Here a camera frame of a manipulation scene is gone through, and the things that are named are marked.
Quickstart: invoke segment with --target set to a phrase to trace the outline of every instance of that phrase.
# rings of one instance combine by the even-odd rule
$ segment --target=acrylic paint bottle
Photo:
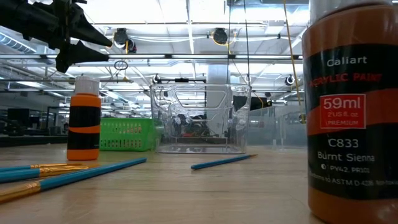
[[[308,203],[331,224],[398,223],[398,15],[311,0],[303,35]]]
[[[70,100],[68,160],[88,161],[98,158],[101,121],[99,87],[99,81],[93,78],[76,78],[75,95]]]

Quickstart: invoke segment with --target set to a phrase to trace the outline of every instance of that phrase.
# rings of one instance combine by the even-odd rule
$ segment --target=table surface
[[[0,148],[0,166],[65,162],[66,145]],[[144,164],[0,205],[1,223],[322,223],[307,205],[307,153],[249,147],[252,159],[192,171],[232,155],[101,152],[87,164]],[[0,190],[21,184],[1,184]]]

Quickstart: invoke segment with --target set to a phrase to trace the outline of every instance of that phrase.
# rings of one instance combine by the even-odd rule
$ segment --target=blue paintbrush
[[[29,184],[13,187],[9,190],[0,191],[0,203],[14,200],[16,198],[25,197],[44,190],[50,190],[59,186],[71,184],[80,180],[85,180],[108,172],[123,169],[129,166],[146,162],[147,158],[134,159],[131,161],[118,162],[116,164],[99,166],[88,170],[81,170],[69,174],[63,174],[51,177],[41,181],[31,182]]]
[[[6,171],[0,172],[0,183],[18,181],[18,180],[26,180],[32,178],[39,178],[39,177],[50,177],[60,174],[67,174],[69,172],[79,171],[79,170],[86,170],[93,167],[98,167],[97,165],[94,166],[55,166],[55,167],[44,167],[38,169],[21,169],[21,170],[13,170],[13,171]]]
[[[203,168],[206,168],[206,167],[218,166],[218,165],[229,163],[229,162],[236,162],[236,161],[241,161],[243,159],[249,159],[249,158],[254,157],[254,156],[256,156],[256,155],[237,156],[237,157],[233,157],[233,158],[229,158],[229,159],[222,159],[222,160],[218,160],[218,161],[205,162],[205,163],[202,163],[202,164],[192,165],[191,169],[197,170],[197,169],[203,169]]]
[[[38,169],[44,167],[55,167],[55,166],[80,166],[82,164],[35,164],[27,166],[12,166],[12,167],[0,167],[0,172],[13,171],[13,170],[23,170],[23,169]]]

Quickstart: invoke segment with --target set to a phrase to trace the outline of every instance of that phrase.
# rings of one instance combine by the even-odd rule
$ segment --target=hanging cable
[[[241,78],[243,79],[243,81],[244,81],[246,84],[248,84],[248,83],[246,82],[246,80],[244,79],[242,73],[239,71],[238,66],[236,66],[236,63],[235,63],[235,61],[234,61],[233,59],[232,59],[232,62],[234,63],[235,68],[236,68],[236,70],[238,71],[238,73],[239,73],[239,75],[241,76]],[[259,95],[257,95],[256,92],[253,92],[253,93],[255,94],[255,96],[256,96],[257,98],[259,98],[259,100],[260,100],[260,102],[261,102],[261,109],[263,109],[263,108],[264,108],[264,102],[263,102],[263,100],[261,99],[261,97],[260,97]]]
[[[228,22],[228,46],[227,46],[227,49],[228,49],[228,59],[227,59],[227,63],[226,63],[226,73],[227,73],[227,76],[226,76],[226,83],[228,83],[228,73],[229,73],[229,54],[230,54],[230,51],[229,51],[229,41],[230,41],[230,38],[231,38],[231,12],[232,12],[232,0],[229,0],[229,22]]]
[[[248,19],[246,16],[246,0],[243,0],[243,8],[244,8],[244,24],[246,26],[246,46],[248,47],[248,82],[250,85],[249,32],[248,32]]]
[[[285,9],[285,17],[286,17],[287,37],[289,38],[290,59],[292,60],[292,65],[293,65],[293,74],[294,74],[294,82],[296,85],[298,106],[300,108],[301,119],[304,121],[304,114],[303,114],[303,109],[302,109],[302,105],[301,105],[300,93],[299,93],[299,82],[297,81],[297,73],[296,73],[296,68],[295,68],[295,64],[294,64],[293,47],[292,47],[292,39],[290,37],[289,20],[287,19],[286,0],[284,0],[284,9]]]

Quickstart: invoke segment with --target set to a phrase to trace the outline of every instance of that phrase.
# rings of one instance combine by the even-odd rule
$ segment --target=clear plastic container
[[[357,5],[392,4],[391,0],[310,0],[311,24],[338,10]]]
[[[150,92],[157,152],[246,152],[250,86],[158,84]]]

